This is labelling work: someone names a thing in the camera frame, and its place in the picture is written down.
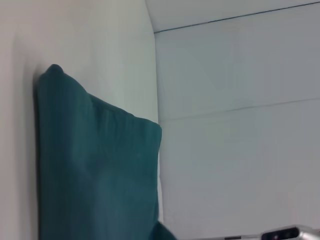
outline white wall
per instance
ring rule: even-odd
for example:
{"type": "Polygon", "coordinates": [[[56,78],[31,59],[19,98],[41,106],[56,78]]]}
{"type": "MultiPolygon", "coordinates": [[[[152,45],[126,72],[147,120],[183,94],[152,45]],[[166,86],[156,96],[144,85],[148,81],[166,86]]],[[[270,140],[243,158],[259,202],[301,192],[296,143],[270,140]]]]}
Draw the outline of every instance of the white wall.
{"type": "Polygon", "coordinates": [[[154,34],[144,0],[3,0],[0,239],[37,239],[33,81],[59,64],[91,94],[158,121],[154,34]]]}
{"type": "Polygon", "coordinates": [[[155,35],[164,223],[180,239],[319,228],[319,12],[155,35]]]}

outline teal fabric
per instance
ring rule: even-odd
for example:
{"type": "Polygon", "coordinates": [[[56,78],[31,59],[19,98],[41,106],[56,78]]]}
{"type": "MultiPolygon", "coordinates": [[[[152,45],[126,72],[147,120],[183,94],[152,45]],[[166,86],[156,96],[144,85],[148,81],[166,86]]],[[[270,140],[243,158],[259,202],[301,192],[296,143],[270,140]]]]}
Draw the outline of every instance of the teal fabric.
{"type": "Polygon", "coordinates": [[[40,240],[175,240],[158,222],[162,130],[52,65],[37,86],[40,240]]]}

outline pillow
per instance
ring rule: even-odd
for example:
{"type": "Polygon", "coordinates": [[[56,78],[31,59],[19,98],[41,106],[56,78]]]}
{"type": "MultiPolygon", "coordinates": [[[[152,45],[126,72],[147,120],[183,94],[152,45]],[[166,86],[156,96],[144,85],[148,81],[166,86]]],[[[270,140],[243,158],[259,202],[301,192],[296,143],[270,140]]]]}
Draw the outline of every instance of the pillow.
{"type": "Polygon", "coordinates": [[[158,222],[160,126],[88,94],[58,65],[37,98],[40,239],[175,239],[158,222]]]}

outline ceiling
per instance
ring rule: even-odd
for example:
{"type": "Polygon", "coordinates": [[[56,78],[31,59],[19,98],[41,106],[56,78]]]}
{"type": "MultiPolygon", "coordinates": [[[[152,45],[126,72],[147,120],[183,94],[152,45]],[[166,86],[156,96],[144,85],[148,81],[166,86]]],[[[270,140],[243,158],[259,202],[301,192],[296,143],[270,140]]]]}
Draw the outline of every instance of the ceiling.
{"type": "Polygon", "coordinates": [[[287,8],[314,0],[146,0],[153,31],[287,8]]]}

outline silver device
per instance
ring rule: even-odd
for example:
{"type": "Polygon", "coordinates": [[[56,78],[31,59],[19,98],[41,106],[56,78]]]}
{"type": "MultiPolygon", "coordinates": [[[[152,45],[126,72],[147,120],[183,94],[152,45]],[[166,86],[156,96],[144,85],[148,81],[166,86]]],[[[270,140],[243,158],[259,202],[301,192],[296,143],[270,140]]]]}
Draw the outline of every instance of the silver device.
{"type": "Polygon", "coordinates": [[[320,240],[320,232],[311,227],[291,225],[265,231],[260,240],[320,240]]]}

